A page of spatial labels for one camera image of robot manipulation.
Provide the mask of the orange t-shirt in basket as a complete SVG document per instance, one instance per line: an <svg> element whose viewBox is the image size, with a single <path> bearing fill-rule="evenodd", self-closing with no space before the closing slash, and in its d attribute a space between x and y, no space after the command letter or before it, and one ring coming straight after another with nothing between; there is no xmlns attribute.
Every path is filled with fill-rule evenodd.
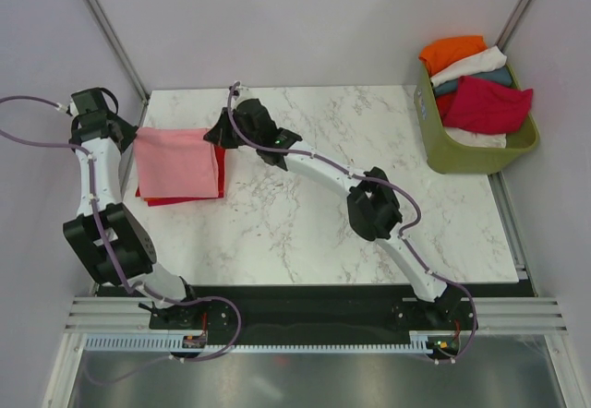
<svg viewBox="0 0 591 408"><path fill-rule="evenodd" d="M439 39L423 48L418 56L430 76L451 64L487 49L482 36L467 35Z"/></svg>

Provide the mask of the left aluminium frame post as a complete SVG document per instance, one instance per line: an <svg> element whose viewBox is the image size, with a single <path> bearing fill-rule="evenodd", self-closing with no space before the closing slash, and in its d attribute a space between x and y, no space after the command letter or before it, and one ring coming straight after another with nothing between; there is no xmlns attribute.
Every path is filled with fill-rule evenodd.
<svg viewBox="0 0 591 408"><path fill-rule="evenodd" d="M83 3L112 51L115 60L124 72L128 82L138 94L142 103L147 105L150 99L150 94L148 93L137 69L132 64L128 53L103 9L100 0L83 0Z"/></svg>

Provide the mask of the crimson t-shirt in basket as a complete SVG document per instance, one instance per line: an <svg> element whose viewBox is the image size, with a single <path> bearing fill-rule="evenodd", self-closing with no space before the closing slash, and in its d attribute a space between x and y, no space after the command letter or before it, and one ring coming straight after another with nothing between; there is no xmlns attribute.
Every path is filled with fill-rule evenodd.
<svg viewBox="0 0 591 408"><path fill-rule="evenodd" d="M471 76L459 78L455 93L442 124L487 135L517 132L530 112L534 97L533 89L512 89Z"/></svg>

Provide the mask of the pink t-shirt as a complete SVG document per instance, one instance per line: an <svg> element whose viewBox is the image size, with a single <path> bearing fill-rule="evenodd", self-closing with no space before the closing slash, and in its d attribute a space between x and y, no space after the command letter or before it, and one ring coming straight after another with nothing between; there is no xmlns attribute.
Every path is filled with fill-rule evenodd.
<svg viewBox="0 0 591 408"><path fill-rule="evenodd" d="M142 198L216 198L218 163L205 128L142 127L133 142Z"/></svg>

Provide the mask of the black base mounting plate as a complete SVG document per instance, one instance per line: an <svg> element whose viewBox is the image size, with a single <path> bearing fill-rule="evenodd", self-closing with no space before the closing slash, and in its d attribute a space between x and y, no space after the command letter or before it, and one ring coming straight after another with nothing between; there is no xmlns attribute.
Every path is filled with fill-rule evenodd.
<svg viewBox="0 0 591 408"><path fill-rule="evenodd" d="M413 331L529 332L539 328L544 305L527 282L470 285L450 319L429 317L407 285L190 287L187 304L158 309L133 293L100 287L98 296L122 301L157 331L196 331L214 343L402 343Z"/></svg>

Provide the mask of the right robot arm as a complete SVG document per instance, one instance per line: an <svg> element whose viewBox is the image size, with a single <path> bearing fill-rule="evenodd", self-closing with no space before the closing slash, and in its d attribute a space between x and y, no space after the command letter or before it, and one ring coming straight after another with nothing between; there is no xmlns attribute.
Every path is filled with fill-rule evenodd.
<svg viewBox="0 0 591 408"><path fill-rule="evenodd" d="M429 268L404 238L398 200L403 191L380 168L364 172L330 160L297 133L278 127L259 99L245 97L237 88L230 89L227 105L205 140L226 150L249 146L269 166L302 175L344 199L351 229L393 260L429 326L444 328L455 319L463 292Z"/></svg>

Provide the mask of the red t-shirt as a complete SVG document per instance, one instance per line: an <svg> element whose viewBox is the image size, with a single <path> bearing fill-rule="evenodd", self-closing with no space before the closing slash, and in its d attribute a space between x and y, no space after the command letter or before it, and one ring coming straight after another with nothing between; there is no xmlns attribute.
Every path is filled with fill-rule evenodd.
<svg viewBox="0 0 591 408"><path fill-rule="evenodd" d="M450 92L435 98L436 106L438 108L441 120L443 120L447 113L450 111L455 96L455 92Z"/></svg>
<svg viewBox="0 0 591 408"><path fill-rule="evenodd" d="M226 153L226 150L222 149L220 147L217 147L217 146L214 146L213 148L214 148L214 157L215 157L215 161L217 163L217 168L218 168L218 178L217 178L218 195L215 197L215 199L221 199L221 198L225 197L225 153ZM137 189L136 189L135 197L140 198L141 200L143 199L143 196L140 194L139 187L137 187ZM203 201L203 200L211 200L211 198L197 198L197 197L194 197L194 198L178 197L175 199L177 200L177 202L175 204Z"/></svg>

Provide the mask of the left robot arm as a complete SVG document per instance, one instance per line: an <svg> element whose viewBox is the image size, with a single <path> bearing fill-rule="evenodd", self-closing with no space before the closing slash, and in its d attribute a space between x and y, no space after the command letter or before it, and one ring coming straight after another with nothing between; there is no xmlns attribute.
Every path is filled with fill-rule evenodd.
<svg viewBox="0 0 591 408"><path fill-rule="evenodd" d="M81 181L75 218L63 224L70 247L96 283L138 292L158 309L171 307L181 327L195 327L201 303L189 297L184 279L158 263L151 237L122 199L119 165L138 128L118 115L118 100L105 88L72 94L68 111L68 144Z"/></svg>

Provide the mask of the olive green plastic basket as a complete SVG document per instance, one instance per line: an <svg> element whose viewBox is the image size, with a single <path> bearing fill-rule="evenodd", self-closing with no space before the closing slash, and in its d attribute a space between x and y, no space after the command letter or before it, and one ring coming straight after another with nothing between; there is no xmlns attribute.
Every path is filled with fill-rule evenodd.
<svg viewBox="0 0 591 408"><path fill-rule="evenodd" d="M452 139L440 120L424 65L419 66L414 105L427 164L439 174L495 174L539 143L539 132L531 115L517 132L506 136L503 148L466 146Z"/></svg>

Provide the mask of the right aluminium frame post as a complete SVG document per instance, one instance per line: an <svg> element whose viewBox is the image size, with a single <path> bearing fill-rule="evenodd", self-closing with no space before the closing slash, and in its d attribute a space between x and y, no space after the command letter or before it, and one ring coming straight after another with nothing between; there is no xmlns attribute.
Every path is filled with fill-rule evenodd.
<svg viewBox="0 0 591 408"><path fill-rule="evenodd" d="M518 0L516 2L495 42L500 50L504 51L508 47L533 2L534 0Z"/></svg>

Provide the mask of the red t-shirt in basket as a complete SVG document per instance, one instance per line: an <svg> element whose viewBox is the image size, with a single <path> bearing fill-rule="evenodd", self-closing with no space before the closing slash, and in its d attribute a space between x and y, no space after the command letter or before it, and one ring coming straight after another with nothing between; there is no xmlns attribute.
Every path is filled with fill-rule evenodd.
<svg viewBox="0 0 591 408"><path fill-rule="evenodd" d="M455 96L455 92L450 92L435 98L436 106L438 108L441 120L443 120L447 113L450 111Z"/></svg>

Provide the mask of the white cloth basket bottom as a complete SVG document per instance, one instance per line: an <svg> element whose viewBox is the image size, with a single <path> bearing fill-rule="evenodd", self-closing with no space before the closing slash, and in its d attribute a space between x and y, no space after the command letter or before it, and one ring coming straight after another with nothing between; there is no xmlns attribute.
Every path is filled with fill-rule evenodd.
<svg viewBox="0 0 591 408"><path fill-rule="evenodd" d="M506 147L505 134L479 134L453 127L445 127L445 131L452 140L467 147L493 149L504 149Z"/></svg>

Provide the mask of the aluminium frame post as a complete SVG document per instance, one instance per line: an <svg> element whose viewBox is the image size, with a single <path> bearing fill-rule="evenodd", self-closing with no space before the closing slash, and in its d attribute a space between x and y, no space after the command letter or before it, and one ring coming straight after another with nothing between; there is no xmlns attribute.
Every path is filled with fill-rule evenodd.
<svg viewBox="0 0 591 408"><path fill-rule="evenodd" d="M103 9L100 0L83 0L83 3L112 51L115 60L124 72L128 82L138 94L142 103L147 105L150 99L150 94L148 93L137 69L132 64L128 53Z"/></svg>
<svg viewBox="0 0 591 408"><path fill-rule="evenodd" d="M518 0L516 2L495 42L500 50L504 51L508 47L533 2L534 0Z"/></svg>

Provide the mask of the white t-shirt in basket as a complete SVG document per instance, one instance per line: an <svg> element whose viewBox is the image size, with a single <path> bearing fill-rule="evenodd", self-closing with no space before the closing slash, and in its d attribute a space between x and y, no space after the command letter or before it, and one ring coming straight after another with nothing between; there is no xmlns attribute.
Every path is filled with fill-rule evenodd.
<svg viewBox="0 0 591 408"><path fill-rule="evenodd" d="M444 68L430 78L433 88L455 80L462 76L471 76L482 72L494 71L503 67L507 62L507 56L497 47L493 46L478 54L473 54Z"/></svg>

